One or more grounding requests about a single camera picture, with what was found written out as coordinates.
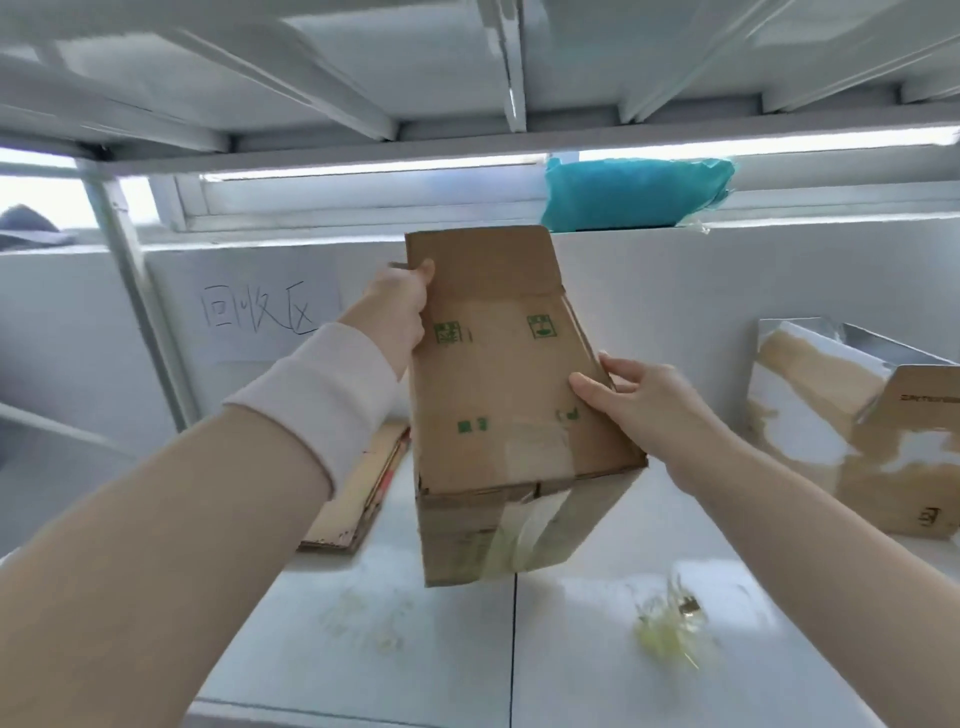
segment teal cloth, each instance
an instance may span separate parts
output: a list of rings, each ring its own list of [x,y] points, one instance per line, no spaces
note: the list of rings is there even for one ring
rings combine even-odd
[[[551,232],[672,228],[730,194],[728,159],[598,159],[546,165],[549,200],[540,223]]]

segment forearm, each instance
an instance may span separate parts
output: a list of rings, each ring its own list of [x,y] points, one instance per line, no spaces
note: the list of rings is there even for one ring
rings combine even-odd
[[[746,443],[724,435],[702,453],[679,473],[686,489],[879,717],[960,725],[960,589]]]
[[[0,723],[178,725],[329,494],[228,407],[46,526],[3,567]]]

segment hand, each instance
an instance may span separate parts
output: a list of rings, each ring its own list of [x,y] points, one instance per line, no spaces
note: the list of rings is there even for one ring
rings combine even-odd
[[[363,298],[340,317],[341,324],[363,331],[383,352],[396,378],[410,363],[410,353],[423,338],[420,312],[426,305],[426,287],[435,266],[427,258],[413,271],[384,268],[374,278]]]
[[[570,375],[570,387],[581,400],[609,415],[627,437],[666,463],[671,474],[685,470],[691,453],[703,452],[717,440],[735,439],[673,367],[614,359],[603,352],[600,364],[626,380],[616,385],[616,392],[579,373]]]

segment sleeve cuff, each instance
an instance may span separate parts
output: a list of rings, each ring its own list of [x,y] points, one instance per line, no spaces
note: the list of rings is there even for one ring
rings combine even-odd
[[[364,333],[325,324],[224,404],[240,404],[296,435],[339,489],[386,418],[396,375]]]

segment cardboard box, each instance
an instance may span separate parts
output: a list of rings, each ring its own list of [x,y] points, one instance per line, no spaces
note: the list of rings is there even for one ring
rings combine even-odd
[[[570,390],[610,383],[577,323],[546,228],[407,235],[437,275],[411,367],[428,586],[566,560],[646,458]]]
[[[887,533],[960,526],[960,367],[849,324],[764,319],[750,438]]]
[[[394,473],[410,448],[410,425],[388,420],[371,437],[360,462],[300,542],[300,549],[352,554],[380,512]]]

